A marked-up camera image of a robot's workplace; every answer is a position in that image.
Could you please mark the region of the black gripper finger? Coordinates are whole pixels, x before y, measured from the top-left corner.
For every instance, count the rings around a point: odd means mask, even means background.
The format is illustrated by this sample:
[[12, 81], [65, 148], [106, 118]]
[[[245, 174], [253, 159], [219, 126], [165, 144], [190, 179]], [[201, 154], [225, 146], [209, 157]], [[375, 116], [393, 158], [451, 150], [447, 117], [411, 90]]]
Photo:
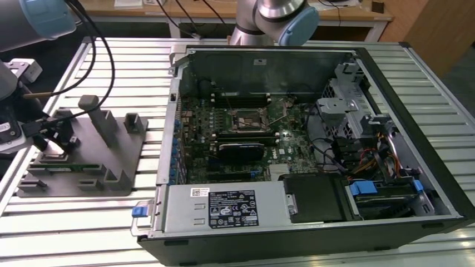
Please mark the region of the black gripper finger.
[[49, 148], [49, 141], [42, 134], [38, 134], [32, 137], [34, 145], [41, 151], [45, 151]]
[[45, 137], [53, 141], [66, 153], [77, 148], [75, 131], [71, 120], [53, 120], [45, 123]]

